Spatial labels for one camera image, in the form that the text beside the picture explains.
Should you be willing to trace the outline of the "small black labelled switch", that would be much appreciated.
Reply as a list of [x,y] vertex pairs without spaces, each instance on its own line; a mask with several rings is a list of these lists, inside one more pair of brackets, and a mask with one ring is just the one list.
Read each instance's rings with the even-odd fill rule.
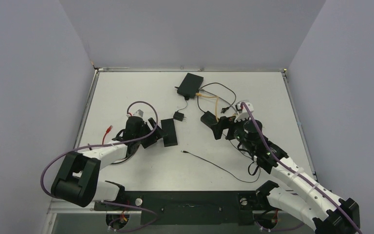
[[166,134],[163,137],[164,147],[176,146],[178,145],[174,119],[168,118],[161,120],[161,127]]

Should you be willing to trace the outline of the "large black network switch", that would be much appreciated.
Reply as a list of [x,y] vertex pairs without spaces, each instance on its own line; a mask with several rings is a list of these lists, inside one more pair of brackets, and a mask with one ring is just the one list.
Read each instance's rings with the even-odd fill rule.
[[177,88],[177,94],[183,96],[185,99],[194,99],[203,81],[203,77],[187,73]]

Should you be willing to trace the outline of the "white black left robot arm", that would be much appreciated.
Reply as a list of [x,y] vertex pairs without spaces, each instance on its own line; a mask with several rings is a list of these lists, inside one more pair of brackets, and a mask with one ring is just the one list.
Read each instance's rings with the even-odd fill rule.
[[125,187],[112,181],[99,179],[100,171],[115,163],[132,157],[140,146],[147,148],[167,136],[152,118],[145,122],[141,117],[131,116],[126,127],[118,132],[107,147],[82,153],[66,154],[52,183],[50,194],[80,207],[93,201],[106,201],[115,210],[126,203]]

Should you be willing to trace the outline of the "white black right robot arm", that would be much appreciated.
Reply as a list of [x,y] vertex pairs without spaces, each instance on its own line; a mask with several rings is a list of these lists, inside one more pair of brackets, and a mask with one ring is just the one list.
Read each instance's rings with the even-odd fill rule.
[[317,234],[360,233],[359,205],[352,198],[344,200],[324,188],[278,145],[262,134],[262,123],[249,118],[236,121],[235,117],[201,117],[207,127],[220,139],[236,139],[256,164],[269,175],[295,192],[287,192],[279,184],[267,181],[256,190],[255,201],[261,208],[278,208],[287,212]]

